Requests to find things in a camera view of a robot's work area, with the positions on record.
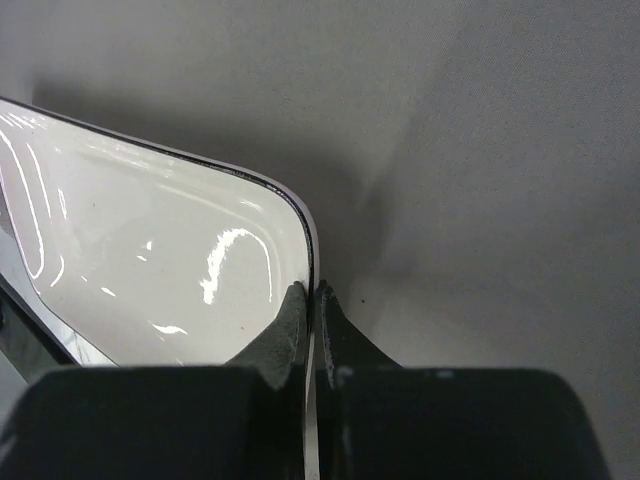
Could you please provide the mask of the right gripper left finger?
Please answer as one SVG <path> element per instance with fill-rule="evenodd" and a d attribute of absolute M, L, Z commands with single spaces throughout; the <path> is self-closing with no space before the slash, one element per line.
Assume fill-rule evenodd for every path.
<path fill-rule="evenodd" d="M 5 479 L 301 479 L 306 292 L 218 366 L 59 368 L 1 431 Z"/>

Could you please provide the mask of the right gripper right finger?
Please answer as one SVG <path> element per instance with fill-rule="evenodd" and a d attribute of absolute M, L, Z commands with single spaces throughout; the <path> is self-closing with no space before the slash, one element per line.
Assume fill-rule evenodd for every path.
<path fill-rule="evenodd" d="M 607 479 L 587 412 L 560 376 L 527 368 L 409 368 L 314 294 L 324 479 Z"/>

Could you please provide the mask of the white rectangular plate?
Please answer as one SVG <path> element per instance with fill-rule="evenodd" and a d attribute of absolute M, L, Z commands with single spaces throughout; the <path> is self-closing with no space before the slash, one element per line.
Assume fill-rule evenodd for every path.
<path fill-rule="evenodd" d="M 225 364 L 293 283 L 306 292 L 306 473 L 305 205 L 250 170 L 2 101 L 1 353 L 25 391 L 59 368 Z"/>

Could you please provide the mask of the grey scalloped placemat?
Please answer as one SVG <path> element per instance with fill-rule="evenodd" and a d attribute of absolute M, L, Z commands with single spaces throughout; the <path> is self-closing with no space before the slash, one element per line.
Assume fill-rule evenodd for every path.
<path fill-rule="evenodd" d="M 5 1 L 1 93 L 297 193 L 348 318 L 527 366 L 639 475 L 635 1 Z"/>

